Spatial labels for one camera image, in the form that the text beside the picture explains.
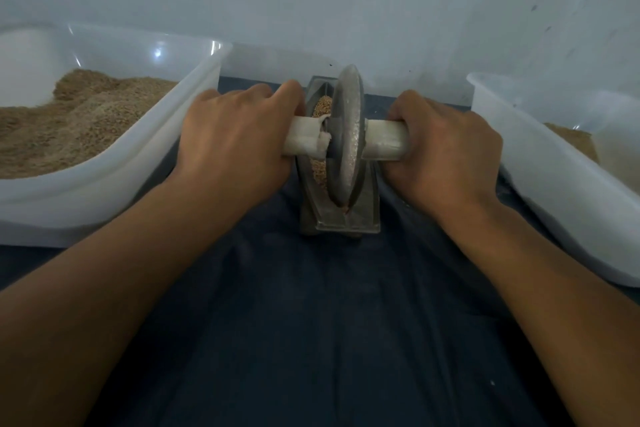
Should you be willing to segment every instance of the grinding disc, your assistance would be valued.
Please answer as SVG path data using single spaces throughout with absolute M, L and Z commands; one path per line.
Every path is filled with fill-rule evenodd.
M 342 70 L 333 91 L 328 129 L 326 171 L 329 196 L 339 206 L 351 206 L 364 180 L 364 88 L 355 65 Z

